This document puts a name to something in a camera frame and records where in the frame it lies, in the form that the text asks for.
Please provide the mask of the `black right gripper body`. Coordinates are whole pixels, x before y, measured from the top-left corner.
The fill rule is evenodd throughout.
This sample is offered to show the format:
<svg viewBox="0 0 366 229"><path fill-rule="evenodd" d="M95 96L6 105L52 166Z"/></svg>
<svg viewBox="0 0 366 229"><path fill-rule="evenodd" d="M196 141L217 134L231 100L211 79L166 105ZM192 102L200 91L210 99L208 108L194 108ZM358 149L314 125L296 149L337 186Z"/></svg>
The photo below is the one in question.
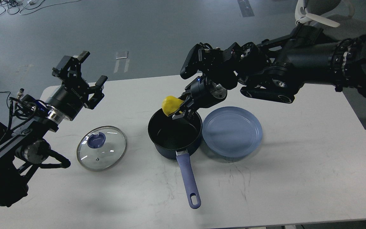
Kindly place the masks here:
<svg viewBox="0 0 366 229"><path fill-rule="evenodd" d="M195 78L186 87L187 107L189 110L210 108L224 101L227 97L227 89L214 83L205 76Z"/></svg>

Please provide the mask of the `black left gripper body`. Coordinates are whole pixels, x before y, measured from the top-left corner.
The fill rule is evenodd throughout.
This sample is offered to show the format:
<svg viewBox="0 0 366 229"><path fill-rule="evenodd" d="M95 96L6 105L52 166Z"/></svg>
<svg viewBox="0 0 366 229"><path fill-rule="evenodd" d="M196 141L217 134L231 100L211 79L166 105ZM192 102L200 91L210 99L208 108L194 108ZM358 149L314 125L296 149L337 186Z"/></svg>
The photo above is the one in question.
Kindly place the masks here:
<svg viewBox="0 0 366 229"><path fill-rule="evenodd" d="M87 83L84 80L67 81L48 97L46 103L73 121L87 101Z"/></svg>

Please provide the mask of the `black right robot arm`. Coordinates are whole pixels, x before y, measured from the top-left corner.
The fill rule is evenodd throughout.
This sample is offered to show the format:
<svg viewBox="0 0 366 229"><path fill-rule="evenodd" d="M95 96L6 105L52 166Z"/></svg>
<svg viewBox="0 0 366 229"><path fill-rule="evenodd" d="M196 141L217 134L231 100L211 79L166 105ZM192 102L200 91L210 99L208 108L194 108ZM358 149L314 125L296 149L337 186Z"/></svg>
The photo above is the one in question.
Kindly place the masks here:
<svg viewBox="0 0 366 229"><path fill-rule="evenodd" d="M180 76L201 76L185 87L167 116L191 120L201 108L224 101L227 91L242 84L248 98L292 103L304 84L333 85L335 91L355 88L366 98L366 34L336 41L323 29L299 24L289 35L256 45L233 43L227 49L196 44Z"/></svg>

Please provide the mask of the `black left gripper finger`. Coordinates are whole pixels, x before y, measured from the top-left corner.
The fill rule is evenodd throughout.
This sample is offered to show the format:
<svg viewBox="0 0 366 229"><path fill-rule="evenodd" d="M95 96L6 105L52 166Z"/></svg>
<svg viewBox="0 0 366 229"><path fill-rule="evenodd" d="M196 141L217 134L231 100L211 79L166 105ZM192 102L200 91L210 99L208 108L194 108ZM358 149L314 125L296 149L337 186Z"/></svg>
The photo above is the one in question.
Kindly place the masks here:
<svg viewBox="0 0 366 229"><path fill-rule="evenodd" d="M89 51L77 56L63 56L57 66L52 68L52 76L59 78L65 87L87 87L88 84L82 78L81 64L89 56Z"/></svg>
<svg viewBox="0 0 366 229"><path fill-rule="evenodd" d="M101 75L95 82L94 86L88 86L83 93L83 106L87 109L93 110L105 96L103 93L104 83L108 77Z"/></svg>

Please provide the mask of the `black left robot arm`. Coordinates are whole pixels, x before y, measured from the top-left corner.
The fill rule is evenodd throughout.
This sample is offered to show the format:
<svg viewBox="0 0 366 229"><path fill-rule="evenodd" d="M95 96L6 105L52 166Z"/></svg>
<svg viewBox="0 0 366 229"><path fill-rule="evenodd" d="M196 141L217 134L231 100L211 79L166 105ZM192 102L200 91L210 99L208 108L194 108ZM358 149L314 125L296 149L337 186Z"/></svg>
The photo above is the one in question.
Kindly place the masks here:
<svg viewBox="0 0 366 229"><path fill-rule="evenodd" d="M28 182L38 169L70 167L70 160L52 150L44 136L57 132L63 120L74 120L82 108L93 110L103 99L108 78L102 75L90 86L82 77L81 65L89 56L89 51L63 56L52 69L52 76L62 83L47 101L23 95L23 89L8 97L9 122L0 125L0 207L26 197Z"/></svg>

